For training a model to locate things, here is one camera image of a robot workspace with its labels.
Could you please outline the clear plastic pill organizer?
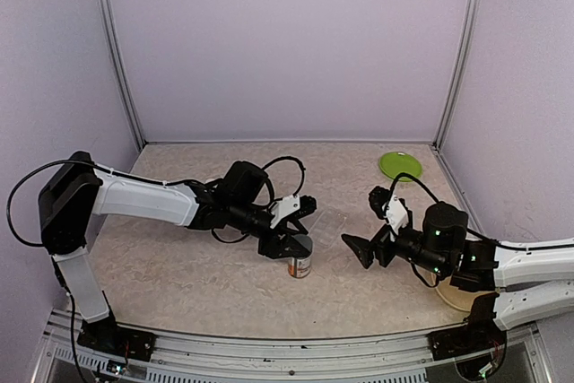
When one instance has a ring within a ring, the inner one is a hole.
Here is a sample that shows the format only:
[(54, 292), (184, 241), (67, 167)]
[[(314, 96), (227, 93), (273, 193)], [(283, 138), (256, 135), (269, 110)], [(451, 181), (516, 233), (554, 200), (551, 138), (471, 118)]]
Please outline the clear plastic pill organizer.
[(310, 229), (316, 247), (330, 248), (340, 238), (347, 214), (332, 208), (325, 209)]

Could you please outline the orange grey-capped pill bottle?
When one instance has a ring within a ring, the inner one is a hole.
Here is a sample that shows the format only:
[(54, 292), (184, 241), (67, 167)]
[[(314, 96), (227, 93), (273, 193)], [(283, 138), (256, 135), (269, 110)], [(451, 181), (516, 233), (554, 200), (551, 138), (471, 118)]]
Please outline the orange grey-capped pill bottle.
[(312, 239), (303, 234), (297, 234), (293, 237), (304, 249), (302, 257), (291, 257), (288, 262), (288, 273), (296, 279), (305, 278), (310, 273), (311, 256), (313, 253)]

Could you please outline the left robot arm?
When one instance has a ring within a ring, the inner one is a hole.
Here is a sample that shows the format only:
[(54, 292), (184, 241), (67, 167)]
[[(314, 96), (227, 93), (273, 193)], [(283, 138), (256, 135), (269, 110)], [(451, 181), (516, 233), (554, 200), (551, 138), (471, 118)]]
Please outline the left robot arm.
[(215, 233), (231, 227), (257, 238), (257, 252), (270, 259), (306, 258), (300, 243), (308, 235), (302, 219), (317, 209), (312, 196), (278, 197), (266, 167), (235, 161), (226, 174), (206, 183), (159, 181), (97, 165), (75, 152), (39, 193), (42, 246), (64, 288), (74, 299), (91, 338), (109, 352), (125, 343), (125, 330), (92, 271), (85, 233), (94, 215), (120, 215), (168, 222)]

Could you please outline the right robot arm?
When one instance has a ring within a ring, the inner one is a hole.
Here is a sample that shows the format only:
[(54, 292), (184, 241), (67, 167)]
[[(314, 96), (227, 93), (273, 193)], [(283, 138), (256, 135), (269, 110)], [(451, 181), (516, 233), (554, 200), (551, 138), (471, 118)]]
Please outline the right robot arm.
[(406, 261), (429, 288), (442, 283), (472, 293), (467, 324), (458, 334), (469, 351), (480, 349), (494, 333), (573, 310), (573, 241), (525, 245), (474, 239), (467, 213), (439, 201), (427, 208), (422, 226), (398, 198), (378, 205), (384, 225), (371, 239), (344, 234), (342, 240), (364, 268)]

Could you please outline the green plate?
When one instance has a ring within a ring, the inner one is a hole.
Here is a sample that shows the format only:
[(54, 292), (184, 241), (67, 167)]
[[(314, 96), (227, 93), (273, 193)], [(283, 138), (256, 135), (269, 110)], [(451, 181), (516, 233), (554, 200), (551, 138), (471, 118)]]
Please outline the green plate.
[(420, 178), (423, 173), (422, 164), (406, 152), (386, 152), (379, 158), (378, 166), (382, 174), (390, 179), (395, 179), (401, 173)]

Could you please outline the beige plate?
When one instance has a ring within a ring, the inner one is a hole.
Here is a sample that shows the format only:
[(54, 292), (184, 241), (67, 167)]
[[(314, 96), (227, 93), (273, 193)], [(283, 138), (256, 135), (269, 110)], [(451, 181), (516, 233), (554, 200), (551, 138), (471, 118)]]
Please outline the beige plate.
[(459, 290), (446, 281), (436, 287), (436, 292), (449, 307), (464, 312), (471, 310), (477, 296), (476, 293)]

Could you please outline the front aluminium rail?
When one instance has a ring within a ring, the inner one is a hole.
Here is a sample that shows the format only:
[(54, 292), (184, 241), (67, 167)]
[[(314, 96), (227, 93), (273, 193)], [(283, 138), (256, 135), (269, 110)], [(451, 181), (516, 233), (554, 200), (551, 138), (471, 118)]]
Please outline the front aluminium rail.
[(148, 358), (71, 343), (79, 319), (53, 310), (29, 382), (550, 382), (535, 325), (505, 343), (436, 357), (427, 331), (333, 339), (257, 339), (151, 329)]

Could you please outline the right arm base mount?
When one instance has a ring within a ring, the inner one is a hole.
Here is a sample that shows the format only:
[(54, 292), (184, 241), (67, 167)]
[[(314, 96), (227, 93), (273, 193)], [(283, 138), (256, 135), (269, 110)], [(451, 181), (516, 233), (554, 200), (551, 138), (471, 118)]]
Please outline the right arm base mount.
[(493, 313), (471, 314), (462, 326), (432, 331), (427, 335), (434, 361), (446, 360), (505, 344), (507, 331), (500, 329)]

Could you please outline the right aluminium frame post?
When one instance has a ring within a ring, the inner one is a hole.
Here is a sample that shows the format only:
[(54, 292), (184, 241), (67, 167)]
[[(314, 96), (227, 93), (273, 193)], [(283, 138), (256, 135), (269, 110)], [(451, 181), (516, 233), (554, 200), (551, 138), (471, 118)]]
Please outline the right aluminium frame post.
[(448, 96), (440, 117), (438, 130), (433, 141), (433, 147), (436, 152), (442, 151), (442, 148), (447, 141), (448, 130), (450, 129), (455, 115), (457, 101), (459, 99), (461, 86), (464, 80), (465, 67), (472, 46), (474, 25), (476, 15), (479, 11), (479, 5), (480, 0), (466, 1), (461, 37), (458, 43), (454, 69), (448, 86)]

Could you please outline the aluminium frame post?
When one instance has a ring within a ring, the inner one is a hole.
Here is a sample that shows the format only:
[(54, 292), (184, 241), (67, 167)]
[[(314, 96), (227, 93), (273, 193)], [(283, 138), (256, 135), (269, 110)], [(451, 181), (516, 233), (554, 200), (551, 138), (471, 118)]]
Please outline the aluminium frame post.
[(480, 0), (466, 1), (461, 37), (458, 43), (454, 69), (448, 86), (448, 96), (440, 117), (438, 130), (433, 141), (433, 147), (436, 152), (442, 151), (442, 148), (447, 141), (448, 130), (450, 129), (455, 115), (457, 101), (459, 99), (461, 86), (464, 80), (465, 67), (472, 46), (474, 25), (476, 15), (479, 11), (479, 5)]
[(135, 147), (141, 152), (147, 142), (138, 117), (135, 102), (131, 94), (129, 82), (127, 79), (126, 68), (121, 54), (119, 39), (114, 20), (113, 7), (111, 0), (98, 0), (100, 16), (108, 47), (109, 58), (112, 64), (113, 74), (119, 91), (119, 98), (126, 115), (128, 128), (134, 140)]

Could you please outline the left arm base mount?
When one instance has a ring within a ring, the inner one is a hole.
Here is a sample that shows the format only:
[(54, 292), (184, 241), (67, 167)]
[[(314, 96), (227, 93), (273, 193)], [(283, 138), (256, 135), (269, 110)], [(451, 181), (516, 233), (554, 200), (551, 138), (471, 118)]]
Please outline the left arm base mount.
[(100, 353), (148, 362), (152, 357), (156, 335), (120, 326), (115, 319), (108, 317), (95, 323), (83, 321), (77, 342)]

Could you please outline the left aluminium frame post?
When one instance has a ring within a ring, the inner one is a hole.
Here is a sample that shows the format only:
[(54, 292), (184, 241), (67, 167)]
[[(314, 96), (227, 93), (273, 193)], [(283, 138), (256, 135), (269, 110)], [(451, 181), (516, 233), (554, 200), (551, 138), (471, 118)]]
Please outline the left aluminium frame post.
[(141, 152), (147, 142), (138, 117), (135, 102), (131, 94), (129, 82), (127, 79), (126, 68), (121, 54), (119, 39), (114, 20), (113, 7), (111, 0), (98, 0), (100, 16), (108, 47), (109, 58), (112, 64), (113, 74), (119, 91), (119, 98), (126, 115), (128, 128), (134, 140), (135, 147)]

